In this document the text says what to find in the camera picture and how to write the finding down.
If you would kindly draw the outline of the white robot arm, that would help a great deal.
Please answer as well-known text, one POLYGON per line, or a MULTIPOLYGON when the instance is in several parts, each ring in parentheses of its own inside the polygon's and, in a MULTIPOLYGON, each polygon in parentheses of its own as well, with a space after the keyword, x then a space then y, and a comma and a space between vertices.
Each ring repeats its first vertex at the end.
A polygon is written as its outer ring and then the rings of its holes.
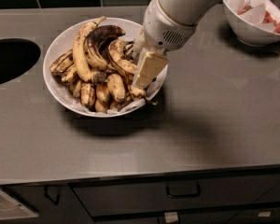
POLYGON ((144 89, 168 64, 166 53, 181 49, 200 19, 222 0, 151 0, 135 40, 139 54, 133 85, 144 89))

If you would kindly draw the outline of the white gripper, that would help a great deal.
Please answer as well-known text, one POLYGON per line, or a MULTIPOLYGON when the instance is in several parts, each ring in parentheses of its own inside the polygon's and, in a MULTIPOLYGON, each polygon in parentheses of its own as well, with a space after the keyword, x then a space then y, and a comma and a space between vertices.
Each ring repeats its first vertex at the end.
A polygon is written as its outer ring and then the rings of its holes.
POLYGON ((159 0, 151 0, 145 12, 143 29, 133 43, 133 51, 139 54, 133 85, 147 88, 168 64, 164 53, 146 49, 146 43, 167 51, 181 49, 195 30, 196 26, 179 24, 166 15, 159 0))

